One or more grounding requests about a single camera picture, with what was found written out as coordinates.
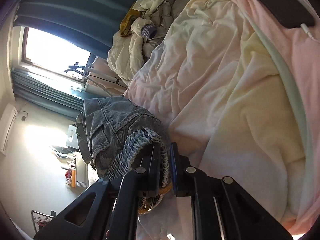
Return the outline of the orange tray with items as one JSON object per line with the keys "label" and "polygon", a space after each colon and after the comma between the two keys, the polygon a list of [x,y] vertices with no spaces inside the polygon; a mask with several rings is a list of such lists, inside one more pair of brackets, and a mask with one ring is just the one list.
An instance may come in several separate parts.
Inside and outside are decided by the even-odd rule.
{"label": "orange tray with items", "polygon": [[76,187],[76,170],[69,168],[65,173],[66,184],[71,187]]}

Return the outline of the teal curtain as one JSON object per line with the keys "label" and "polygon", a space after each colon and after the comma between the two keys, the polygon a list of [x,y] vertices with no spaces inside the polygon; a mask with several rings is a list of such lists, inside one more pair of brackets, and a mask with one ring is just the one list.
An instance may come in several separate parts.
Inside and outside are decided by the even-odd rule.
{"label": "teal curtain", "polygon": [[50,87],[31,77],[26,71],[13,70],[11,79],[13,92],[17,97],[60,114],[69,120],[75,121],[82,110],[84,101],[81,98]]}
{"label": "teal curtain", "polygon": [[35,28],[107,58],[113,35],[136,0],[21,0],[15,25]]}

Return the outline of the white air conditioner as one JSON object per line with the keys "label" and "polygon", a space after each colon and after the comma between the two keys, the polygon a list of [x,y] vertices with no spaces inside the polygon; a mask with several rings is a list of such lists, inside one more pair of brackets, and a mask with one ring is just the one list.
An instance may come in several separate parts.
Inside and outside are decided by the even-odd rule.
{"label": "white air conditioner", "polygon": [[0,148],[3,155],[6,154],[6,147],[10,137],[11,129],[14,126],[17,117],[17,109],[14,105],[8,103],[1,116],[0,123]]}

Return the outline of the beige hanging garment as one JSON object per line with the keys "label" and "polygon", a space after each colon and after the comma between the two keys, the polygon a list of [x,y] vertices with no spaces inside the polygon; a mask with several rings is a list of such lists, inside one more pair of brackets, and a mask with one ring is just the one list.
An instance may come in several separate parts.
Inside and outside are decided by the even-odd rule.
{"label": "beige hanging garment", "polygon": [[108,66],[107,60],[96,57],[91,64],[92,72],[89,72],[89,77],[96,83],[102,85],[113,95],[121,95],[127,90],[127,85],[122,79]]}

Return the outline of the white desk with drawers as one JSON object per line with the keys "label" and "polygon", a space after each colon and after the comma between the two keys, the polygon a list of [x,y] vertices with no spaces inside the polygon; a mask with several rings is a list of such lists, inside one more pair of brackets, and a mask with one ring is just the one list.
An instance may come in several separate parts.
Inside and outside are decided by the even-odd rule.
{"label": "white desk with drawers", "polygon": [[88,168],[79,152],[68,156],[65,170],[67,171],[69,168],[76,170],[76,187],[88,188]]}

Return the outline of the teal left curtain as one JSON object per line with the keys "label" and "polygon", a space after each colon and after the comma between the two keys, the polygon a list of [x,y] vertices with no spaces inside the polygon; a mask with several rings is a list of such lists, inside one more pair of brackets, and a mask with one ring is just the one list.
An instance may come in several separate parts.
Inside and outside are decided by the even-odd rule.
{"label": "teal left curtain", "polygon": [[11,79],[13,92],[17,97],[60,114],[69,120],[75,121],[82,110],[84,101],[81,98],[50,87],[31,77],[26,71],[13,70]]}

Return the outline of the pink cream bed duvet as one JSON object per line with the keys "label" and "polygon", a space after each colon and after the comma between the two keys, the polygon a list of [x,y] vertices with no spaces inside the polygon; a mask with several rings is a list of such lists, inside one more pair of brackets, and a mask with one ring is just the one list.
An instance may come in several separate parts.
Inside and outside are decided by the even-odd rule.
{"label": "pink cream bed duvet", "polygon": [[291,234],[319,216],[319,44],[258,0],[190,0],[126,98]]}

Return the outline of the purple sock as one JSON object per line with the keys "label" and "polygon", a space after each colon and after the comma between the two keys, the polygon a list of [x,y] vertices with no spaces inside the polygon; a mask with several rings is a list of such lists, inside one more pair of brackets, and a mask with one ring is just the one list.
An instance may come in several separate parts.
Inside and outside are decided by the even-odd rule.
{"label": "purple sock", "polygon": [[148,39],[153,39],[157,34],[157,28],[153,24],[146,24],[142,27],[140,33]]}

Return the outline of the cream puffer jacket pile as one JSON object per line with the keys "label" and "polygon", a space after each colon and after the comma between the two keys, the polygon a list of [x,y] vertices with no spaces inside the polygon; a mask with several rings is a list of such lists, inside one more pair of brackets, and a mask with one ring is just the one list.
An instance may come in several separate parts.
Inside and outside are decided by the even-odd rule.
{"label": "cream puffer jacket pile", "polygon": [[[148,61],[151,53],[165,38],[170,26],[190,0],[137,0],[132,7],[142,15],[131,25],[131,35],[121,37],[119,31],[113,36],[108,52],[108,66],[128,85],[135,74]],[[153,24],[157,34],[153,39],[140,32],[144,25]]]}

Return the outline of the window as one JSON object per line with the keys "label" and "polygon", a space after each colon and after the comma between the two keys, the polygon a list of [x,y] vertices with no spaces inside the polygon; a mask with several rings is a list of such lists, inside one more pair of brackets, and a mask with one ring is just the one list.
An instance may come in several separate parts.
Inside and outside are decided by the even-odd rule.
{"label": "window", "polygon": [[53,34],[34,28],[23,33],[22,61],[34,67],[83,82],[82,75],[66,72],[69,66],[86,65],[91,53]]}

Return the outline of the black phone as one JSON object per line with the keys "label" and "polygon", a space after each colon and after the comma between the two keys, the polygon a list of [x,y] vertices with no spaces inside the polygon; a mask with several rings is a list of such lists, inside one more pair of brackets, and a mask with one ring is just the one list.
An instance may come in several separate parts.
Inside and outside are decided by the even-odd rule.
{"label": "black phone", "polygon": [[299,28],[302,24],[314,27],[312,14],[298,0],[258,0],[278,22],[287,29]]}

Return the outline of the grey denim jeans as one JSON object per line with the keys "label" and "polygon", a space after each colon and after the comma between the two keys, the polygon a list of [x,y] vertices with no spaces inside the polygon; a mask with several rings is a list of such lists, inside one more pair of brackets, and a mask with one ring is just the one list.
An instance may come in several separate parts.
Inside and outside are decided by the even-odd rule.
{"label": "grey denim jeans", "polygon": [[123,178],[151,154],[152,144],[160,146],[159,195],[140,198],[140,215],[170,191],[169,135],[147,109],[123,96],[86,99],[76,118],[76,135],[83,160],[109,180]]}

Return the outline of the mustard yellow garment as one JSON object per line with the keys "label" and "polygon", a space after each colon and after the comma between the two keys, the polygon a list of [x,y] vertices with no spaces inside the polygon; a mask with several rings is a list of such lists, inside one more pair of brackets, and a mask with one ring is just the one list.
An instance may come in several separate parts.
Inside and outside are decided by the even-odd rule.
{"label": "mustard yellow garment", "polygon": [[121,37],[128,37],[131,35],[131,25],[134,21],[142,15],[141,11],[133,9],[131,7],[126,13],[125,17],[120,23],[119,33]]}

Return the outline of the teal right curtain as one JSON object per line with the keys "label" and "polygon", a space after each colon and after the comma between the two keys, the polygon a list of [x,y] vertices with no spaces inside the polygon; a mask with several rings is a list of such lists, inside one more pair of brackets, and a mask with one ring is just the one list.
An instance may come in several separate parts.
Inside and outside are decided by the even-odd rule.
{"label": "teal right curtain", "polygon": [[136,0],[21,0],[15,25],[35,28],[107,58],[113,35]]}

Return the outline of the white black chair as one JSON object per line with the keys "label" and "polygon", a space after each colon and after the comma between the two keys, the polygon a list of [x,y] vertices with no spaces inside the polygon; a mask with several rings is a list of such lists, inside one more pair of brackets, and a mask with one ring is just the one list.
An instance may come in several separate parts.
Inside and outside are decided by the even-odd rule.
{"label": "white black chair", "polygon": [[76,126],[69,125],[68,131],[67,131],[67,137],[68,138],[66,141],[66,146],[79,152],[78,138],[76,135]]}

